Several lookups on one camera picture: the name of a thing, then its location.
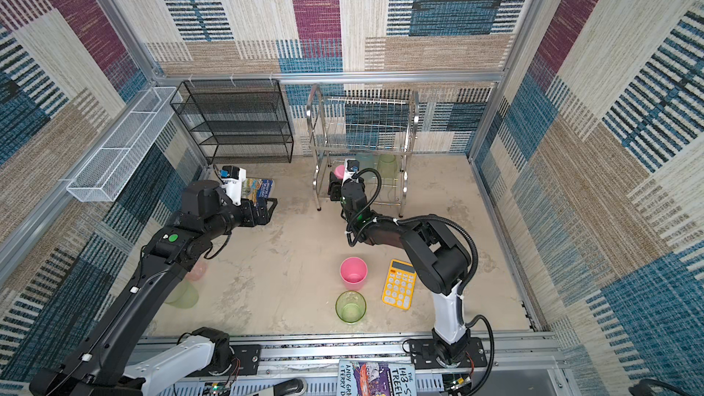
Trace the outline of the silver wire dish rack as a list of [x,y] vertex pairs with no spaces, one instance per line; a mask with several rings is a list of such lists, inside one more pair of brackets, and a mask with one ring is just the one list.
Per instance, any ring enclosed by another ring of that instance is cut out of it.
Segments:
[[309,93],[304,115],[306,139],[313,155],[313,204],[320,211],[329,175],[347,158],[366,154],[395,157],[395,171],[383,170],[379,186],[389,196],[377,205],[394,206],[404,214],[408,193],[408,164],[419,128],[416,91],[351,91],[325,93],[320,85]]

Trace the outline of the pink cup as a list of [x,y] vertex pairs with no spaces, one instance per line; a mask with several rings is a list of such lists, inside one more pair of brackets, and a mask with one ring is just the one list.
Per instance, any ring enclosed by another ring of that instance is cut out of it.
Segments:
[[345,179],[345,174],[346,174],[346,165],[340,164],[335,168],[334,170],[334,175],[337,179],[340,181],[344,181]]
[[359,291],[369,273],[368,265],[359,257],[346,258],[340,265],[340,277],[350,291]]

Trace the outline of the green translucent cup front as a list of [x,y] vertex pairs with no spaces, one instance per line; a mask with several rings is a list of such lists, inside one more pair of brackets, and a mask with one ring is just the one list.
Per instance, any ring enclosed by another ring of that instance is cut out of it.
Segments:
[[346,324],[356,324],[367,313],[367,302],[358,291],[345,291],[335,301],[335,313]]

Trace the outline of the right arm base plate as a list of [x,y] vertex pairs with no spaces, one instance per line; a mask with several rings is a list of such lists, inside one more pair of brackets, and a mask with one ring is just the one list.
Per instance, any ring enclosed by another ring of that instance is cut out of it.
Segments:
[[411,358],[416,370],[486,368],[490,351],[478,337],[461,339],[448,345],[440,339],[409,338],[401,348]]

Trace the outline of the green translucent cup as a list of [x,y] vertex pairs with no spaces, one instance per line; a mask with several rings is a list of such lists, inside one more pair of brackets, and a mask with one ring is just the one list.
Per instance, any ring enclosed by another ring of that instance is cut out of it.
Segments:
[[383,180],[393,180],[399,172],[397,156],[393,154],[379,155],[377,170]]
[[335,301],[335,313],[346,324],[356,324],[367,313],[367,302],[358,291],[345,291]]

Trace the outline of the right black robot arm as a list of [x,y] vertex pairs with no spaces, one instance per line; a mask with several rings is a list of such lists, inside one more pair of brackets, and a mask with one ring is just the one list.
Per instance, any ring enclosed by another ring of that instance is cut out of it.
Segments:
[[358,163],[350,161],[352,169],[345,170],[339,189],[348,245],[386,245],[405,252],[416,277],[433,294],[434,356],[441,366],[456,367],[466,357],[471,328],[478,322],[491,326],[483,315],[468,323],[464,319],[464,291],[479,270],[478,248],[469,232],[442,216],[397,218],[374,211],[381,189],[368,198],[364,178],[372,175],[380,182],[381,174],[374,168],[361,170]]

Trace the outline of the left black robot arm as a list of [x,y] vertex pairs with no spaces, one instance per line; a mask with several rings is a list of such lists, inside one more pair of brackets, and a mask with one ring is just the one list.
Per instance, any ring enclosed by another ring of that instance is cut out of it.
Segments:
[[213,241],[237,227],[268,225],[275,198],[234,202],[217,181],[189,184],[181,208],[144,247],[137,268],[95,329],[58,368],[32,379],[33,395],[155,395],[194,372],[222,376],[236,368],[229,336],[203,327],[133,367],[128,360],[154,315],[200,260],[216,256]]

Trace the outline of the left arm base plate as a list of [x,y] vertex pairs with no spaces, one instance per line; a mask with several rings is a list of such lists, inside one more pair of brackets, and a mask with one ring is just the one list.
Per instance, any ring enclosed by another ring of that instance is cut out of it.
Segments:
[[231,345],[230,350],[231,358],[225,363],[227,368],[223,371],[199,370],[189,374],[188,378],[227,378],[234,377],[236,374],[238,374],[238,376],[254,376],[258,374],[262,345]]

